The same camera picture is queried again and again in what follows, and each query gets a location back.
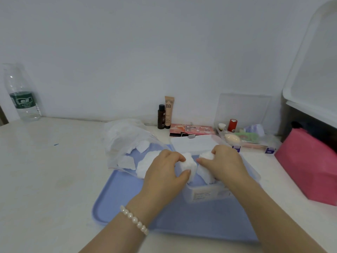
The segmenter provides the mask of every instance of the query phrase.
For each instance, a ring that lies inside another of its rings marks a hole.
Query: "bb cream tube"
[[[172,109],[174,104],[174,97],[165,96],[165,128],[171,128]]]

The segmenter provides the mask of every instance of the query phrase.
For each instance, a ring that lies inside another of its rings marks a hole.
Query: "plastic bottle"
[[[34,121],[41,115],[32,95],[32,90],[15,64],[4,64],[4,82],[13,104],[22,120]]]
[[[158,129],[165,128],[165,105],[159,105],[158,109]]]

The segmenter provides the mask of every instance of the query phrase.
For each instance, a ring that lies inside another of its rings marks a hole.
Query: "green bottle label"
[[[30,108],[35,106],[32,93],[28,91],[9,94],[16,109]]]

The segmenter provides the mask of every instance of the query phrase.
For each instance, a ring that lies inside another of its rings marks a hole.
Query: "pearl bracelet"
[[[129,219],[132,220],[132,222],[137,225],[137,227],[145,234],[149,234],[149,230],[146,228],[145,225],[141,223],[141,221],[138,221],[137,217],[134,217],[131,212],[129,212],[123,205],[121,206],[121,212],[126,215]]]

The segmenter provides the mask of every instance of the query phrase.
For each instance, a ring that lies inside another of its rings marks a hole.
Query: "pink box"
[[[304,195],[337,206],[337,154],[304,129],[293,129],[275,154]]]

